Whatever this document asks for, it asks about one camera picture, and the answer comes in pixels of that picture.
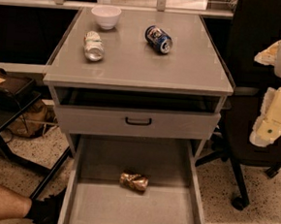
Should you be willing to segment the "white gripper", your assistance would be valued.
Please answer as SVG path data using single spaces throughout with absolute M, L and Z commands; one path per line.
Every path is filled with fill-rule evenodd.
M 276 41 L 270 47 L 260 51 L 255 56 L 255 61 L 266 66 L 273 66 L 276 62 L 278 49 L 279 42 Z M 249 140 L 253 145 L 266 147 L 273 144 L 280 136 L 281 87 L 278 89 L 269 87 L 263 99 L 260 115 L 254 122 Z

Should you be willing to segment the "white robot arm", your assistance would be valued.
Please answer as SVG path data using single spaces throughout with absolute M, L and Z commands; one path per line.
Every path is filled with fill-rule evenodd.
M 273 66 L 275 75 L 281 79 L 281 40 L 259 52 L 255 61 Z M 253 125 L 249 136 L 250 143 L 266 147 L 281 136 L 281 86 L 269 88 L 263 99 L 260 115 Z

